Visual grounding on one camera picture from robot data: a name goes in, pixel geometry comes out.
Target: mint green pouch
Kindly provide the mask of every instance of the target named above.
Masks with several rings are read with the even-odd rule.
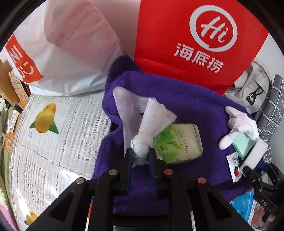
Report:
[[[173,123],[154,138],[158,158],[167,164],[188,162],[202,156],[200,134],[195,124]]]
[[[255,142],[251,140],[247,134],[240,133],[234,139],[232,145],[234,146],[235,150],[237,151],[239,157],[243,160],[251,148],[255,145]]]

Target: white eraser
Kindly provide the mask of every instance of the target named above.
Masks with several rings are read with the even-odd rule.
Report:
[[[243,173],[243,168],[245,166],[248,166],[252,170],[254,170],[268,148],[268,144],[265,143],[262,139],[256,139],[255,142],[256,144],[240,167],[240,171],[244,176],[245,174]]]

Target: orange label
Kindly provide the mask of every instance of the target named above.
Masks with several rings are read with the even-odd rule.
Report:
[[[10,40],[7,42],[6,49],[15,63],[23,81],[31,83],[40,80],[43,75],[39,72],[34,61],[23,50],[18,43],[15,35],[13,34]]]

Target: towel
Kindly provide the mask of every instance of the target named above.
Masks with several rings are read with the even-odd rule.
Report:
[[[231,145],[220,150],[218,143],[229,133],[229,116],[225,106],[247,111],[240,105],[207,88],[191,83],[143,73],[129,56],[119,57],[110,70],[103,99],[103,110],[118,128],[102,141],[95,163],[93,178],[110,170],[124,157],[122,122],[115,105],[112,91],[121,86],[144,97],[155,97],[160,104],[175,113],[175,123],[193,123],[198,126],[203,155],[188,163],[169,165],[184,178],[206,178],[221,194],[232,201],[251,187],[242,177],[233,184],[226,155],[235,152]],[[167,215],[166,199],[156,198],[151,191],[149,166],[132,169],[131,191],[126,197],[114,198],[114,214],[125,216]]]

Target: gray checkered fabric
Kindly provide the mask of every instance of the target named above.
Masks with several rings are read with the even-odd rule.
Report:
[[[259,136],[268,144],[268,149],[263,156],[266,163],[272,162],[272,152],[269,140],[278,128],[284,114],[283,92],[283,78],[280,75],[275,75],[270,96],[264,101],[255,116]]]

